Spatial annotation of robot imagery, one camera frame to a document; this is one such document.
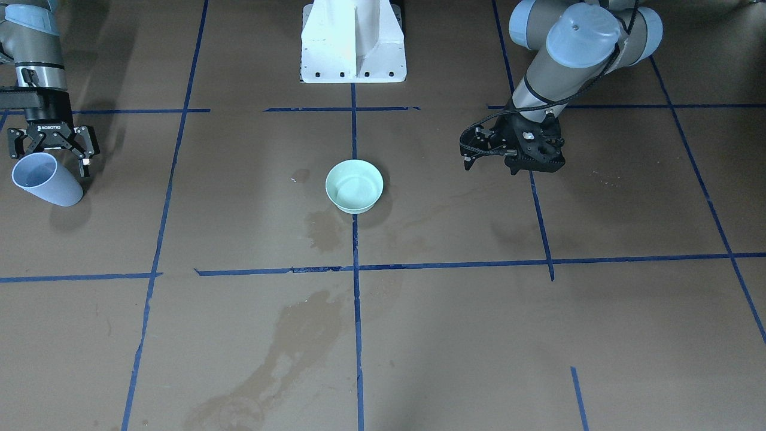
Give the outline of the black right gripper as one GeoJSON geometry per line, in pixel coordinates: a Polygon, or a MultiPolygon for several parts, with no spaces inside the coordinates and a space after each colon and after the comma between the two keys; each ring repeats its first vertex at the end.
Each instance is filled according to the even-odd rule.
{"type": "Polygon", "coordinates": [[[78,159],[81,178],[90,177],[89,166],[99,154],[93,126],[75,126],[69,93],[48,87],[26,87],[36,90],[41,107],[24,109],[27,128],[9,128],[8,151],[12,159],[22,159],[42,149],[66,149],[78,159]]]}

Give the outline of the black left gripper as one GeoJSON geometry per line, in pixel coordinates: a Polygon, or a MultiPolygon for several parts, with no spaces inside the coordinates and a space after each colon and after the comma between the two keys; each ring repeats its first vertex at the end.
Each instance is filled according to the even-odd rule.
{"type": "Polygon", "coordinates": [[[503,156],[512,175],[520,170],[553,174],[566,164],[563,145],[561,126],[553,113],[544,113],[541,122],[520,113],[505,114],[497,117],[492,131],[472,126],[460,136],[465,171],[479,158],[503,156]]]}

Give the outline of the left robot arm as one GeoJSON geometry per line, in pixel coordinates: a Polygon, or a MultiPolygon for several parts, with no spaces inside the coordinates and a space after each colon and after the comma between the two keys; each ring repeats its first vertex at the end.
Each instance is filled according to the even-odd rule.
{"type": "Polygon", "coordinates": [[[566,164],[559,116],[612,71],[651,56],[663,37],[659,14],[640,1],[522,1],[509,21],[515,44],[536,52],[505,107],[460,137],[465,170],[501,156],[512,174],[552,174],[566,164]]]}

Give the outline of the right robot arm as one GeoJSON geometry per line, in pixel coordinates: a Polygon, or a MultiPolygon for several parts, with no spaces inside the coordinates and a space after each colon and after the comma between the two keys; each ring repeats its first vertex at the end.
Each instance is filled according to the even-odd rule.
{"type": "Polygon", "coordinates": [[[99,154],[98,139],[92,126],[74,125],[58,7],[58,1],[2,2],[2,64],[16,73],[16,84],[2,87],[2,110],[21,110],[27,123],[24,129],[8,130],[8,151],[12,159],[22,159],[68,150],[78,160],[80,176],[87,178],[91,159],[99,154]]]}

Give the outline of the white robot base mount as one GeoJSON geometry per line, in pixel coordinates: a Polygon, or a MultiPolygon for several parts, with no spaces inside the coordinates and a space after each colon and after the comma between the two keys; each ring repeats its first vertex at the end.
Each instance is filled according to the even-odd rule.
{"type": "Polygon", "coordinates": [[[307,84],[406,80],[402,1],[314,1],[303,8],[300,79],[307,84]]]}

